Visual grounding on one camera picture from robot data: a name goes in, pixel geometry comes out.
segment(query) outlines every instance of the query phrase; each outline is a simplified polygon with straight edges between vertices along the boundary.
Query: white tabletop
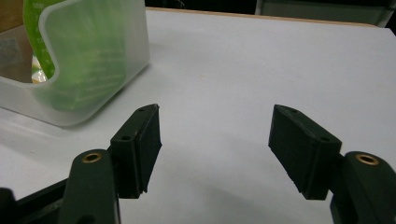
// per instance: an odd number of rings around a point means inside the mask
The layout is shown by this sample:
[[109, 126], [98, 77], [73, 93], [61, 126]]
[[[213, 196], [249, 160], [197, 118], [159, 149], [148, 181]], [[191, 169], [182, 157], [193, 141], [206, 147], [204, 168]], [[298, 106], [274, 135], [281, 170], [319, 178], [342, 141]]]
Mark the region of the white tabletop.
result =
[[59, 128], [0, 109], [0, 186], [17, 199], [68, 176], [140, 106], [163, 147], [122, 223], [332, 223], [268, 145], [274, 104], [396, 168], [396, 38], [388, 29], [148, 11], [150, 65], [93, 118]]

